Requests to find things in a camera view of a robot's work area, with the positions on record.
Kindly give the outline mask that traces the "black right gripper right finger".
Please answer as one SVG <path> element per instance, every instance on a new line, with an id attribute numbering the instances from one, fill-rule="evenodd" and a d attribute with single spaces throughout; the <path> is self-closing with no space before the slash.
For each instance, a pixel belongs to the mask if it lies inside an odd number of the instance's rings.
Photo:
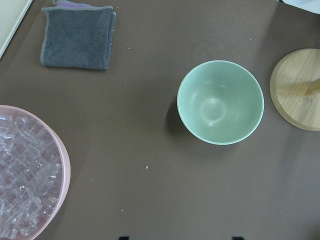
<path id="1" fill-rule="evenodd" d="M 242 236 L 233 236 L 231 240 L 244 240 Z"/>

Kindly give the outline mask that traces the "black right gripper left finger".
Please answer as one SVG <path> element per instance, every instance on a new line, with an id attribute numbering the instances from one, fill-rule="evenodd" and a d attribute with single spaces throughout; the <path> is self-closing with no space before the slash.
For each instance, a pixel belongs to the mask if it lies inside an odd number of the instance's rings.
<path id="1" fill-rule="evenodd" d="M 120 236 L 118 240 L 130 240 L 130 236 Z"/>

